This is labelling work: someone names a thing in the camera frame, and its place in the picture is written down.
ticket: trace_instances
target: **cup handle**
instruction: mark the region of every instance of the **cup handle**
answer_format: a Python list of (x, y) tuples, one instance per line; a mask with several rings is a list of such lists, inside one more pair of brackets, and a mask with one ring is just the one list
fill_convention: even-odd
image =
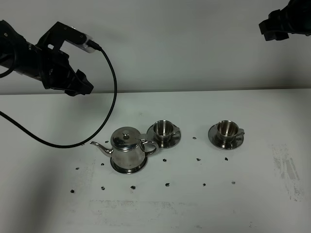
[(235, 137), (244, 135), (244, 129), (239, 129)]
[(179, 133), (179, 132), (180, 132), (180, 128), (174, 126), (172, 134), (176, 134), (176, 133)]
[(156, 153), (159, 150), (159, 145), (154, 141), (144, 141), (142, 144), (152, 144), (155, 147), (152, 151), (144, 151), (146, 156)]

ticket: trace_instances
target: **cup and saucer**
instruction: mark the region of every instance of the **cup and saucer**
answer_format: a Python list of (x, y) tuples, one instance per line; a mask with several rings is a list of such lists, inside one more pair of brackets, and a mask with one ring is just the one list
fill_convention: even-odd
[(240, 129), (231, 120), (222, 120), (209, 129), (208, 138), (214, 146), (223, 150), (232, 150), (242, 145), (244, 129)]
[(168, 149), (179, 143), (181, 132), (177, 126), (168, 120), (159, 120), (149, 127), (147, 138), (157, 142), (160, 149)]

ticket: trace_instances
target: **cup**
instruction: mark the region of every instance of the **cup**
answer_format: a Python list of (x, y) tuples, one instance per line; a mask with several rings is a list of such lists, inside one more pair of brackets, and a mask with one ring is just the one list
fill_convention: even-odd
[(244, 135), (244, 129), (240, 129), (236, 123), (231, 120), (222, 120), (217, 124), (217, 137), (223, 142), (228, 143), (236, 137)]
[(168, 120), (159, 120), (153, 126), (152, 129), (155, 134), (156, 141), (168, 142), (172, 136), (180, 131), (180, 129), (174, 126)]

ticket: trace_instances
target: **stainless steel saucer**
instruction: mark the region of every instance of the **stainless steel saucer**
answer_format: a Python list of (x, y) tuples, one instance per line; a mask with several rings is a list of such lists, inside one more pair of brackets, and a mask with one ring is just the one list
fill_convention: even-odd
[(171, 139), (169, 141), (162, 142), (162, 141), (159, 141), (159, 140), (156, 139), (155, 133), (154, 133), (154, 131), (152, 129), (153, 126), (154, 125), (149, 127), (149, 129), (147, 131), (147, 138), (148, 138), (148, 140), (153, 140), (153, 141), (157, 142), (157, 144), (159, 145), (160, 149), (172, 148), (172, 147), (176, 146), (179, 143), (180, 138), (181, 138), (181, 132), (180, 131), (175, 133), (174, 135), (172, 135), (172, 137), (171, 137)]
[(208, 138), (214, 146), (223, 150), (232, 150), (238, 148), (244, 141), (243, 135), (237, 136), (232, 142), (224, 142), (223, 140), (219, 139), (217, 137), (217, 124), (213, 125), (209, 129)]
[(147, 160), (148, 160), (148, 157), (146, 156), (145, 159), (143, 160), (143, 162), (139, 166), (132, 168), (130, 170), (119, 167), (118, 165), (115, 164), (115, 162), (112, 160), (112, 158), (110, 158), (110, 164), (111, 164), (112, 168), (115, 169), (119, 173), (132, 174), (132, 173), (135, 173), (135, 172), (142, 170), (145, 167)]

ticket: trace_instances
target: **stainless steel teapot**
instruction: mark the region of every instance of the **stainless steel teapot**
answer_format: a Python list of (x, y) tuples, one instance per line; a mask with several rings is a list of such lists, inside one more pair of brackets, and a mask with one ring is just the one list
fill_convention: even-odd
[[(132, 127), (122, 127), (114, 131), (110, 142), (112, 145), (111, 149), (107, 149), (97, 142), (91, 142), (91, 144), (110, 157), (113, 168), (121, 173), (140, 170), (145, 165), (147, 156), (157, 152), (159, 149), (156, 142), (148, 141), (146, 134), (140, 134), (137, 129)], [(145, 151), (146, 144), (154, 146), (154, 149)]]

